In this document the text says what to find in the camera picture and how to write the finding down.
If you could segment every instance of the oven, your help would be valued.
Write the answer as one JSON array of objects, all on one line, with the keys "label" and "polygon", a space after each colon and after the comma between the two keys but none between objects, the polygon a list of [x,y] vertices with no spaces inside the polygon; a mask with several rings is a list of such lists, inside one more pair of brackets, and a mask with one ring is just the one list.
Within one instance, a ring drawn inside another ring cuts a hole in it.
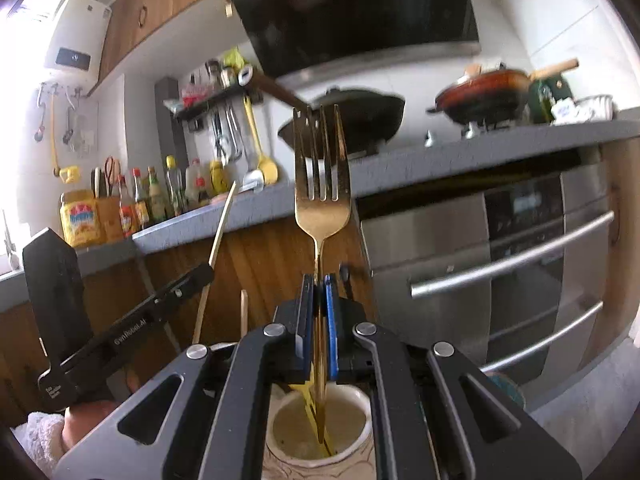
[{"label": "oven", "polygon": [[603,164],[362,222],[382,325],[447,340],[534,400],[577,371],[602,309]]}]

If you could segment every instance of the fork tine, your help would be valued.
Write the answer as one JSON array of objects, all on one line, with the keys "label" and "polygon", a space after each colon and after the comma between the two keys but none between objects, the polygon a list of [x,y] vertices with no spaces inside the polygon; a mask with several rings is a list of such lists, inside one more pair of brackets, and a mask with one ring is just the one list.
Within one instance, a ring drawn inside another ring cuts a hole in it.
[{"label": "fork tine", "polygon": [[306,109],[306,118],[309,121],[309,129],[311,132],[311,173],[314,183],[314,197],[313,200],[320,200],[320,170],[318,168],[318,153],[316,152],[316,120],[314,119],[311,107]]},{"label": "fork tine", "polygon": [[324,147],[324,153],[322,154],[322,159],[324,160],[324,199],[332,200],[334,198],[334,188],[331,175],[331,149],[329,148],[329,131],[326,127],[326,115],[323,106],[320,107],[320,132],[322,134],[322,146]]},{"label": "fork tine", "polygon": [[347,146],[344,142],[344,131],[340,118],[340,108],[334,105],[335,134],[338,137],[336,167],[338,176],[338,200],[351,199],[351,179],[349,177],[349,163],[347,161]]},{"label": "fork tine", "polygon": [[298,110],[293,110],[293,152],[296,161],[296,200],[308,200],[309,183],[306,177],[306,160],[302,131],[305,128],[305,116]]}]

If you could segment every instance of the white water heater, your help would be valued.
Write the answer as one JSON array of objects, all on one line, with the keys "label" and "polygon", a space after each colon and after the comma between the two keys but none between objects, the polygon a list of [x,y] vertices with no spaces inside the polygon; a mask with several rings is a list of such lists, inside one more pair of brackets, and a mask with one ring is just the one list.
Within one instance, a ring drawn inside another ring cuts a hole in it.
[{"label": "white water heater", "polygon": [[53,20],[44,81],[88,92],[98,82],[110,18],[111,9],[100,2],[65,0]]}]

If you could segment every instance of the oven handle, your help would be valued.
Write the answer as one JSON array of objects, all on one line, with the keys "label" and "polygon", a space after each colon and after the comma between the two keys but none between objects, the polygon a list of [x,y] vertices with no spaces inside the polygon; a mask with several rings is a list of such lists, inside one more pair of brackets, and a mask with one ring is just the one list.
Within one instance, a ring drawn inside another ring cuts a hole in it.
[{"label": "oven handle", "polygon": [[548,242],[544,242],[532,249],[522,251],[514,256],[508,256],[496,262],[492,262],[485,266],[475,267],[469,270],[463,270],[456,274],[450,274],[442,278],[436,278],[435,280],[429,280],[420,283],[411,283],[411,297],[412,298],[424,298],[430,294],[436,292],[446,292],[448,290],[454,290],[462,286],[471,285],[481,280],[487,280],[495,276],[507,274],[512,270],[519,269],[531,262],[535,262],[549,253],[553,253],[558,249],[561,249],[568,244],[579,240],[583,236],[610,224],[614,219],[613,211],[604,213],[604,215],[597,217],[595,220],[588,222],[587,224],[577,228],[570,233],[562,235],[558,238],[554,238]]},{"label": "oven handle", "polygon": [[510,356],[507,356],[503,359],[494,361],[493,363],[489,363],[481,367],[480,370],[483,373],[496,372],[498,370],[502,370],[506,368],[507,366],[516,364],[522,361],[523,359],[526,359],[530,355],[535,354],[536,352],[540,352],[541,350],[547,348],[548,346],[551,346],[552,343],[560,339],[563,335],[567,334],[568,332],[573,330],[575,327],[580,325],[580,323],[584,323],[591,316],[594,316],[594,314],[597,314],[602,309],[603,305],[604,303],[602,301],[599,301],[598,303],[593,305],[589,310],[587,310],[584,314],[582,314],[579,318],[574,319],[571,323],[561,328],[557,332],[553,332],[552,335],[545,337],[544,339],[538,341],[537,343],[531,346],[527,346],[524,350],[520,350],[515,354],[511,354]]}]

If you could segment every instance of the fork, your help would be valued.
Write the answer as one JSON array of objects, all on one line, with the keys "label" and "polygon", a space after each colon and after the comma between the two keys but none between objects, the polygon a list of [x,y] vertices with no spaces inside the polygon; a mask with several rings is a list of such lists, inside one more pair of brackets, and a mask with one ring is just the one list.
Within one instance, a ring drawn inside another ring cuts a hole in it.
[{"label": "fork", "polygon": [[[293,111],[294,129],[294,154],[296,161],[296,222],[298,226],[314,240],[316,259],[314,265],[314,283],[316,290],[323,290],[322,286],[322,246],[327,238],[340,231],[351,214],[351,184],[349,179],[349,164],[347,162],[347,149],[344,142],[344,132],[340,119],[338,105],[334,105],[334,124],[336,146],[336,183],[332,182],[331,150],[329,149],[329,133],[327,130],[324,107],[320,107],[319,124],[313,118],[311,108],[306,113],[301,110]],[[313,193],[309,196],[308,176],[306,172],[306,159],[303,149],[302,131],[309,129],[311,140],[312,159],[312,185]],[[320,171],[318,166],[318,154],[316,153],[316,139],[318,128],[322,135],[322,151],[320,154],[324,161],[324,197],[321,196]],[[324,441],[324,404],[327,376],[327,326],[326,309],[319,301],[320,294],[314,297],[317,304],[314,307],[314,401],[316,404],[316,423],[318,426],[318,442]]]}]

